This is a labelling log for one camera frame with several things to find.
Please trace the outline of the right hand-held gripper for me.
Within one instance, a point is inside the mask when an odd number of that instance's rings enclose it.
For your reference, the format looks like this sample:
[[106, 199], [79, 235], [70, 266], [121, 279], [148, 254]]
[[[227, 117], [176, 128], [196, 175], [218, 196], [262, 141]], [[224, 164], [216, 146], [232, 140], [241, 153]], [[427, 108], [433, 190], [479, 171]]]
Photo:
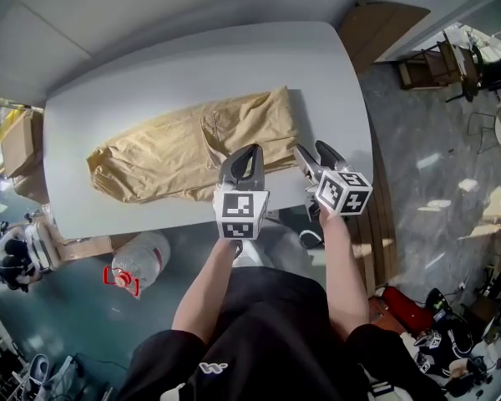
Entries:
[[306, 211], [317, 221], [321, 207], [331, 216], [359, 216], [372, 194], [372, 185], [361, 172], [356, 172], [329, 144], [317, 140], [320, 165], [302, 145], [293, 150], [302, 174], [310, 181], [306, 188]]

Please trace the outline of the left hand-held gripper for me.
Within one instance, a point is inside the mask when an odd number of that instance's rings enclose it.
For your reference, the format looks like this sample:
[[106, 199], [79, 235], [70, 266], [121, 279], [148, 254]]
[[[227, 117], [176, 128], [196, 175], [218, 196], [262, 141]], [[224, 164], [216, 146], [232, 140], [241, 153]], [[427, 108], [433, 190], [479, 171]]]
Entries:
[[213, 199], [220, 239], [235, 243], [235, 257], [245, 241], [255, 241], [266, 216], [270, 192], [265, 188], [263, 149], [246, 145], [229, 155], [220, 167]]

